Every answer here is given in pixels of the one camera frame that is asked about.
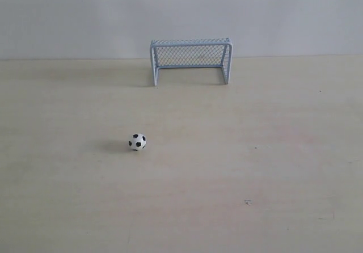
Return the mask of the black and white mini football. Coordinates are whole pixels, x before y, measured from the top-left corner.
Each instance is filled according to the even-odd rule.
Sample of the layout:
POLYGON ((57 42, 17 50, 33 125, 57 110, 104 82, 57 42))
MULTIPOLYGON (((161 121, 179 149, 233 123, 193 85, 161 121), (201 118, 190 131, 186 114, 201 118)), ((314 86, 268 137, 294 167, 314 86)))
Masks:
POLYGON ((131 138, 128 141, 128 147, 131 150, 139 151, 145 148, 146 146, 146 137, 145 135, 141 133, 135 133, 131 136, 131 138))

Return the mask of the small white mesh goal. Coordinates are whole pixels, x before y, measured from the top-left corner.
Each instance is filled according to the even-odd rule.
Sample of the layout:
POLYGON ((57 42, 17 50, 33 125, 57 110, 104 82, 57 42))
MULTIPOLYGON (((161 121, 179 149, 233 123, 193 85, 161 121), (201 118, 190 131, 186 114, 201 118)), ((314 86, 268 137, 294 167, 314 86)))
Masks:
POLYGON ((226 85, 230 83, 233 57, 231 39, 152 40, 150 62, 154 86, 161 69, 217 68, 226 85))

